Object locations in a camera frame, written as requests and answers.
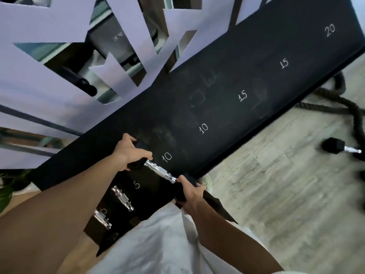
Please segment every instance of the green leaf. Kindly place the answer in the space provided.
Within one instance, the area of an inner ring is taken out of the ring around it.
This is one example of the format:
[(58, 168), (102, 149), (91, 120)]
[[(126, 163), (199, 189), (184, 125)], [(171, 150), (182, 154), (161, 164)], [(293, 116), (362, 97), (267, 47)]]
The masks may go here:
[(9, 205), (13, 190), (9, 186), (0, 188), (0, 213)]

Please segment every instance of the hand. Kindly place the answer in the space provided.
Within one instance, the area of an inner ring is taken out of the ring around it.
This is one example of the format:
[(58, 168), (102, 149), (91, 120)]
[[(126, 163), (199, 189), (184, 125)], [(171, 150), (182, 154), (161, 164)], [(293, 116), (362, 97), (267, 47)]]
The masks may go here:
[(183, 175), (180, 175), (176, 181), (182, 184), (186, 199), (186, 202), (178, 203), (182, 205), (188, 214), (191, 214), (190, 212), (194, 208), (195, 203), (203, 200), (203, 193), (206, 189), (206, 186), (197, 183), (197, 187), (195, 187)]
[(135, 141), (137, 140), (129, 134), (123, 134), (122, 140), (116, 145), (113, 156), (117, 157), (118, 160), (121, 160), (121, 168), (119, 171), (129, 171), (130, 169), (127, 167), (127, 164), (138, 161), (141, 158), (152, 160), (152, 152), (134, 147), (133, 142)]

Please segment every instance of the forearm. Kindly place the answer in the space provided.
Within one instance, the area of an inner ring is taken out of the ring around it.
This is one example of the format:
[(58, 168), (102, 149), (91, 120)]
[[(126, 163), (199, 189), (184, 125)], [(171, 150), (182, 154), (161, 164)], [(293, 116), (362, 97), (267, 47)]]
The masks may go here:
[(282, 271), (272, 255), (213, 210), (203, 198), (190, 208), (200, 243), (218, 257), (245, 274), (269, 274)]
[(108, 156), (0, 218), (0, 272), (54, 273), (77, 243), (120, 164)]

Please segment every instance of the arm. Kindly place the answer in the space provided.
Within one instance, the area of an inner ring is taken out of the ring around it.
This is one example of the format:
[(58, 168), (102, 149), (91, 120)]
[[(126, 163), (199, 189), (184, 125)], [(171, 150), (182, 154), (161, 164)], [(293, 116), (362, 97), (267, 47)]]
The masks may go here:
[(194, 187), (180, 176), (184, 189), (184, 210), (191, 215), (200, 243), (245, 274), (271, 274), (283, 271), (273, 256), (256, 240), (223, 219), (203, 199), (204, 186)]
[(152, 153), (128, 134), (112, 155), (0, 218), (0, 273), (55, 273), (118, 171)]

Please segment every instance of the person's left hand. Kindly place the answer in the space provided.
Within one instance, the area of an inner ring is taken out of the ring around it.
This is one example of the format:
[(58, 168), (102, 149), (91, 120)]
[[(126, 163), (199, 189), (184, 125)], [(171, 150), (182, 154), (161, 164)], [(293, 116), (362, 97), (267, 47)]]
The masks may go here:
[(129, 134), (123, 134), (122, 140), (120, 140), (116, 145), (113, 156), (116, 156), (117, 159), (122, 162), (122, 166), (119, 171), (129, 171), (130, 169), (127, 167), (127, 164), (138, 161), (141, 158), (148, 158), (149, 160), (152, 160), (152, 152), (134, 147), (134, 141), (137, 140)]

